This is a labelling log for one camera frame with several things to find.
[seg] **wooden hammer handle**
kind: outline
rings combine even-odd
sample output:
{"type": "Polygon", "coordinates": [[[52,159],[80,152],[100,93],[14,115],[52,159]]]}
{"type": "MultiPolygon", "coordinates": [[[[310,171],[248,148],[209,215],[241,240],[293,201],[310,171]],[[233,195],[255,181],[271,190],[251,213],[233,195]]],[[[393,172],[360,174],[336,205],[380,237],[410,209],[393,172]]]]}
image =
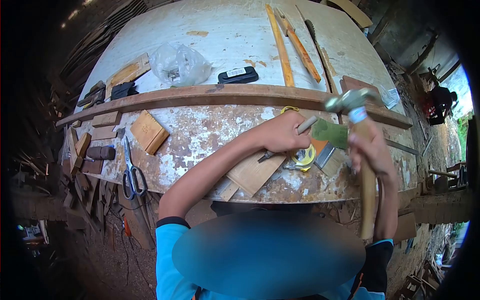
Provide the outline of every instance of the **wooden hammer handle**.
{"type": "MultiPolygon", "coordinates": [[[[367,141],[372,140],[368,124],[365,120],[353,125],[353,132],[367,141]]],[[[368,162],[363,159],[360,163],[360,200],[361,200],[361,227],[360,237],[367,240],[373,236],[373,211],[375,208],[376,175],[368,162]]]]}

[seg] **claw hammer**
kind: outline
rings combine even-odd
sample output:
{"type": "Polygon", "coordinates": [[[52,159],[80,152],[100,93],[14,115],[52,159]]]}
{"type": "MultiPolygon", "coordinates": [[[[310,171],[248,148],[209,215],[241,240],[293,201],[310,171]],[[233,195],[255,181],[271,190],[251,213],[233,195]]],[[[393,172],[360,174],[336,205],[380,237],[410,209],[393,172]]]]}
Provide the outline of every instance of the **claw hammer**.
{"type": "MultiPolygon", "coordinates": [[[[377,104],[382,103],[382,98],[378,93],[369,88],[359,90],[349,90],[339,96],[333,96],[327,99],[325,110],[331,112],[348,112],[348,117],[353,123],[352,130],[359,137],[371,141],[373,137],[370,134],[365,118],[367,111],[365,101],[371,98],[377,104]]],[[[372,168],[364,159],[360,164],[360,200],[361,200],[361,226],[360,237],[364,240],[372,237],[373,234],[373,211],[375,207],[376,194],[376,176],[372,168]]]]}

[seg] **chisel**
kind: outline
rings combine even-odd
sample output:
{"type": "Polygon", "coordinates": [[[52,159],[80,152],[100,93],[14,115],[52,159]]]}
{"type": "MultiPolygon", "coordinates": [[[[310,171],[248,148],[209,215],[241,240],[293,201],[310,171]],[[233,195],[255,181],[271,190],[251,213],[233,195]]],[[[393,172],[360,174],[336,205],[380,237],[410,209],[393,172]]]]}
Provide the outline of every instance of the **chisel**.
{"type": "MultiPolygon", "coordinates": [[[[302,132],[304,132],[305,130],[307,130],[307,128],[309,128],[310,126],[312,126],[315,122],[317,122],[317,117],[316,116],[312,116],[310,117],[310,119],[306,120],[305,122],[303,122],[302,124],[300,124],[300,126],[297,128],[297,132],[298,134],[301,134],[302,132]]],[[[258,160],[258,163],[261,163],[263,161],[265,161],[266,159],[268,158],[271,158],[272,155],[274,153],[270,150],[267,150],[265,152],[265,155],[262,156],[259,160],[258,160]]]]}

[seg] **hammer head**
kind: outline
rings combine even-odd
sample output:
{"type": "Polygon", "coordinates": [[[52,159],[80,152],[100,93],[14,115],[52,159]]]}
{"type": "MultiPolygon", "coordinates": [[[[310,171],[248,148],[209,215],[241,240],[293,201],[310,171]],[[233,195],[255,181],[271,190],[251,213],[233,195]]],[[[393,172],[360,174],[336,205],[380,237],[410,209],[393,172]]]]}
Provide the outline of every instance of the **hammer head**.
{"type": "Polygon", "coordinates": [[[354,108],[365,106],[368,97],[372,98],[377,105],[382,105],[380,95],[374,90],[365,87],[359,90],[349,90],[341,95],[328,98],[325,102],[325,110],[330,112],[345,110],[348,112],[354,108]]]}

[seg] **yellow tape measure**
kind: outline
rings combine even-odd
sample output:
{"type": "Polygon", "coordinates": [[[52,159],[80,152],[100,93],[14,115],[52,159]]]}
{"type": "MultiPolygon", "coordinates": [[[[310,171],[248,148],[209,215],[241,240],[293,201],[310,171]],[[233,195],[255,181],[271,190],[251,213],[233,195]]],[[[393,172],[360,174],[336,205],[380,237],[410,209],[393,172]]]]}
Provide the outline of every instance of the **yellow tape measure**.
{"type": "MultiPolygon", "coordinates": [[[[299,111],[299,108],[293,106],[285,106],[280,114],[283,114],[287,110],[294,110],[299,111]]],[[[313,165],[315,158],[317,157],[317,153],[315,147],[310,144],[310,147],[307,149],[299,149],[299,150],[292,150],[289,151],[290,160],[284,165],[286,169],[295,169],[300,170],[302,172],[306,172],[310,169],[313,165]]]]}

